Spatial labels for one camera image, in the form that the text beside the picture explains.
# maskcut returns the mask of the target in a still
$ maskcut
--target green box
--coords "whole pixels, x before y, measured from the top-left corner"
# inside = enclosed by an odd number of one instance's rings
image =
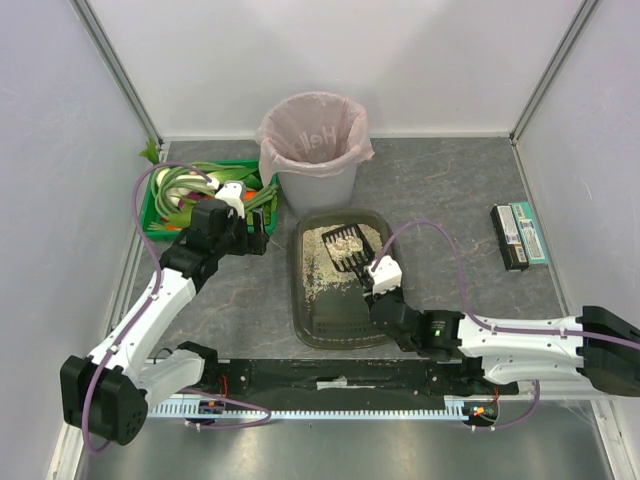
[[[529,264],[531,266],[547,265],[549,263],[549,254],[529,202],[516,202],[510,205],[518,225],[522,244],[527,252]]]
[[[258,159],[257,158],[245,158],[239,160],[213,160],[214,163],[219,163],[221,165],[242,165],[243,167],[257,167]],[[278,183],[278,176],[274,175],[271,179],[271,185]],[[144,196],[144,202],[142,203],[142,210],[140,213],[140,223],[142,224],[142,229],[147,234],[149,239],[154,242],[172,242],[177,236],[179,231],[175,232],[158,232],[155,230],[148,230],[149,225],[152,222],[160,222],[160,215],[156,211],[155,202],[153,201],[153,196],[151,195],[151,184],[147,185],[147,191]],[[276,228],[276,209],[271,212],[271,223],[264,226],[267,234],[273,234],[273,231]]]

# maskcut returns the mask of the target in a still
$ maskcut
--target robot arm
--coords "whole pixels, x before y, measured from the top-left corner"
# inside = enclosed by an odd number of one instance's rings
[[[86,358],[71,356],[60,370],[62,404],[67,423],[80,427],[84,399],[89,382],[98,365],[112,353],[100,375],[91,401],[89,431],[120,445],[126,445],[138,434],[147,412],[181,389],[199,382],[208,365],[217,363],[215,350],[192,342],[177,350],[158,365],[145,368],[163,332],[180,310],[200,291],[218,270],[225,255],[263,255],[269,237],[264,232],[262,217],[252,212],[253,231],[249,232],[242,204],[244,186],[227,182],[216,198],[198,203],[191,225],[183,229],[173,245],[161,257],[162,284],[152,295],[155,275],[136,304],[107,338]],[[135,320],[141,306],[153,301]],[[119,347],[114,339],[130,327]]]
[[[486,324],[483,328],[461,312],[419,312],[407,306],[400,286],[402,271],[389,256],[383,257],[375,271],[371,267],[366,271],[363,286],[371,322],[402,351],[461,365],[474,359],[475,372],[462,368],[460,377],[480,375],[494,385],[586,377],[602,392],[640,396],[640,353],[636,350],[577,335],[524,331],[604,333],[638,343],[640,330],[604,308],[587,306],[580,317],[552,320],[476,317]],[[505,329],[523,331],[505,333]]]

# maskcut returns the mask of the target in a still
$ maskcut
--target box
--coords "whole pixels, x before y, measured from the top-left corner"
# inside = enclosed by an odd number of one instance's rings
[[[221,165],[242,165],[245,167],[257,167],[258,159],[257,158],[248,158],[248,159],[239,159],[239,160],[212,160],[214,163],[219,163]],[[274,175],[271,179],[271,184],[278,182],[278,176]],[[276,210],[274,209],[271,212],[271,222],[269,224],[265,224],[264,229],[268,235],[273,234],[273,231],[276,228]],[[149,230],[149,225],[152,222],[160,222],[160,215],[156,211],[155,202],[153,201],[153,195],[151,194],[150,185],[147,185],[147,191],[144,196],[144,202],[142,203],[142,210],[140,211],[140,223],[142,224],[142,229],[144,230],[147,237],[154,242],[173,242],[173,240],[180,233],[179,231],[155,231]]]
[[[507,270],[525,270],[529,260],[525,253],[520,232],[510,205],[495,205],[491,220],[498,236],[498,244]]]
[[[522,244],[527,252],[529,265],[547,265],[549,255],[529,202],[512,203],[511,209],[518,225]]]

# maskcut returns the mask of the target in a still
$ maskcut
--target litter box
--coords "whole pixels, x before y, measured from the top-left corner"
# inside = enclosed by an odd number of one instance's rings
[[[304,218],[298,223],[291,237],[289,255],[292,273],[293,324],[298,338],[313,348],[352,350],[383,345],[391,341],[371,325],[369,308],[362,296],[362,286],[354,274],[339,274],[347,275],[349,279],[341,280],[341,283],[336,285],[323,285],[320,291],[316,291],[314,285],[320,285],[320,280],[310,273],[317,271],[316,265],[310,268],[309,257],[307,257],[305,267],[304,233],[320,227],[347,223],[371,227],[380,235],[382,245],[391,236],[389,224],[379,213],[372,210],[345,208]],[[328,259],[328,253],[326,251],[323,253]],[[389,254],[398,261],[393,246]]]

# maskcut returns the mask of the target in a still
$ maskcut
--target dark green tray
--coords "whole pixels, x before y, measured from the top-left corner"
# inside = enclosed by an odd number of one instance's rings
[[[257,167],[258,159],[257,158],[245,158],[239,160],[213,160],[214,163],[219,163],[221,165],[242,165],[245,167]],[[274,175],[271,179],[271,185],[278,183],[278,176]],[[142,211],[140,213],[140,223],[142,224],[142,229],[144,233],[147,234],[149,239],[154,242],[172,242],[180,231],[173,232],[158,232],[156,230],[148,230],[149,225],[152,222],[160,222],[160,215],[156,210],[155,202],[153,201],[153,196],[151,195],[151,184],[147,186],[147,191],[144,196],[144,202],[142,203]],[[273,231],[276,228],[276,217],[277,217],[277,207],[275,210],[271,212],[271,223],[264,226],[267,234],[273,234]]]

